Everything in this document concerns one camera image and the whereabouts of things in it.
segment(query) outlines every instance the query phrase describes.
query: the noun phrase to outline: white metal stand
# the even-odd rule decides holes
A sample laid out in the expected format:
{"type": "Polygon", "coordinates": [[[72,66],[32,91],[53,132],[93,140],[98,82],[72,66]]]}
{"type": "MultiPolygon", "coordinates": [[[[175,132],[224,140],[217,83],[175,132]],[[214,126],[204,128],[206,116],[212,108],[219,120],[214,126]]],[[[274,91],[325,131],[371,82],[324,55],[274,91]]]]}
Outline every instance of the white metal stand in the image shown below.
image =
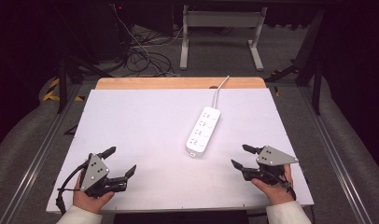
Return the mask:
{"type": "Polygon", "coordinates": [[[258,71],[263,70],[257,43],[260,38],[267,7],[261,12],[213,12],[213,11],[188,11],[188,6],[183,10],[183,43],[181,46],[180,69],[186,70],[189,54],[188,28],[192,27],[256,27],[252,40],[248,40],[251,55],[258,71]]]}

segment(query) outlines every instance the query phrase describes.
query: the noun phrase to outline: black and yellow tape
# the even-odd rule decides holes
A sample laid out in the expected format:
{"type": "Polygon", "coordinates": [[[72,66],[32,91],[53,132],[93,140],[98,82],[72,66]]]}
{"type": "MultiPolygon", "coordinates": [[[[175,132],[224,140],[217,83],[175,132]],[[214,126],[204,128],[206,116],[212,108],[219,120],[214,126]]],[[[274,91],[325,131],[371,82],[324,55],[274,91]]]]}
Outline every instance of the black and yellow tape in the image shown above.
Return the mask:
{"type": "MultiPolygon", "coordinates": [[[[52,83],[50,83],[49,89],[47,93],[45,94],[43,101],[48,101],[48,100],[60,101],[61,100],[59,96],[53,95],[53,92],[55,91],[55,88],[58,86],[58,84],[59,84],[59,78],[56,77],[53,79],[52,83]]],[[[77,96],[75,101],[85,101],[85,96],[77,96]]]]}

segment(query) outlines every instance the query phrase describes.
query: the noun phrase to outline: person's left hand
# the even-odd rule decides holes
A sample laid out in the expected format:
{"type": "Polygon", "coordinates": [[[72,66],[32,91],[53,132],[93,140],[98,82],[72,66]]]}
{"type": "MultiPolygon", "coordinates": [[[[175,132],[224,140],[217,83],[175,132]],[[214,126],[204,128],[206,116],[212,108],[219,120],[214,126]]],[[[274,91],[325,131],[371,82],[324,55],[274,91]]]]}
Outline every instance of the person's left hand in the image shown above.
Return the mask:
{"type": "MultiPolygon", "coordinates": [[[[80,180],[81,174],[78,176],[75,189],[80,188],[79,180],[80,180]]],[[[95,199],[95,198],[89,197],[85,192],[81,190],[76,190],[74,191],[74,195],[73,195],[73,205],[85,211],[88,211],[94,214],[100,214],[100,210],[102,209],[102,207],[111,200],[114,194],[115,193],[113,191],[110,191],[104,194],[102,197],[95,199]]]]}

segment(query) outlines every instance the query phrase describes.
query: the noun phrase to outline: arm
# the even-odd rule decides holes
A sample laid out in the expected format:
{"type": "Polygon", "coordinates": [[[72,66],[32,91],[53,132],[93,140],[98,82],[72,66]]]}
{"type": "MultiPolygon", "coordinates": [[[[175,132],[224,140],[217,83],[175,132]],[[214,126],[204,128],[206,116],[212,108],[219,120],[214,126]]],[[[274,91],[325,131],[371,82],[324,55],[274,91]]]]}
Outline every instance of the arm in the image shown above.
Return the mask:
{"type": "MultiPolygon", "coordinates": [[[[289,164],[285,164],[284,177],[294,188],[289,164]]],[[[300,204],[295,202],[291,194],[279,184],[270,186],[258,179],[252,179],[251,183],[264,192],[271,203],[271,206],[266,207],[266,213],[271,224],[311,223],[300,204]]]]}
{"type": "MultiPolygon", "coordinates": [[[[75,189],[79,189],[78,176],[75,189]]],[[[100,198],[90,198],[81,190],[74,191],[73,205],[62,216],[57,224],[99,224],[102,221],[100,210],[114,196],[114,192],[108,192],[100,198]]]]}

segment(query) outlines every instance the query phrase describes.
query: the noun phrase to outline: power outlet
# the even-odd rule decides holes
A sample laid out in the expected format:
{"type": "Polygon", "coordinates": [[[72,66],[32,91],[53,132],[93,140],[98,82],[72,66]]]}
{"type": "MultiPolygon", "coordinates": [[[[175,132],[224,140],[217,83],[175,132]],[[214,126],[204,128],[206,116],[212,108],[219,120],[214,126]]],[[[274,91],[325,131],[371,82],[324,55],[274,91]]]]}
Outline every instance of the power outlet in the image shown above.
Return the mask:
{"type": "Polygon", "coordinates": [[[202,157],[216,128],[220,114],[221,112],[213,107],[204,108],[187,140],[186,147],[191,157],[202,157]]]}

